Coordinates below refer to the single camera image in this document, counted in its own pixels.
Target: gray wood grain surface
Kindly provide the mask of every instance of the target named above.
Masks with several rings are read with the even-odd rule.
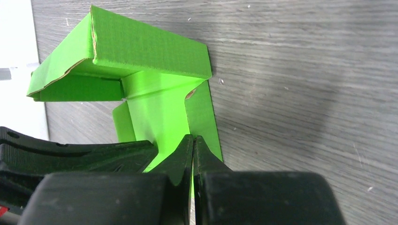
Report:
[[[233,170],[317,172],[348,224],[396,224],[397,1],[32,0],[41,61],[90,4],[208,45]],[[117,105],[48,103],[50,137],[116,142]]]

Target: green cardboard structure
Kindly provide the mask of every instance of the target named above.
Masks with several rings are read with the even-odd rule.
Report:
[[[205,44],[91,6],[90,13],[32,73],[36,101],[119,101],[120,142],[149,140],[159,154],[185,134],[201,135],[222,160],[208,86]]]

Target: cardboard flap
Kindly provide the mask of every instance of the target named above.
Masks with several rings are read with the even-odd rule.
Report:
[[[208,79],[207,46],[92,6],[96,65]]]
[[[80,62],[93,58],[92,23],[89,14],[32,73],[28,96],[37,96],[35,93],[63,78]]]

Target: folded cardboard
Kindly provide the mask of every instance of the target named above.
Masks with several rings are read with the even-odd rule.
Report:
[[[185,134],[201,135],[222,160],[208,86],[206,45],[91,6],[32,73],[36,101],[119,101],[120,142],[149,140],[170,155]]]

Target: green cardboard box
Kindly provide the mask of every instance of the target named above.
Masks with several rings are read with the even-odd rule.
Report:
[[[201,135],[222,160],[208,86],[206,45],[91,6],[32,73],[36,101],[119,101],[120,142],[149,140],[170,155],[185,134]]]

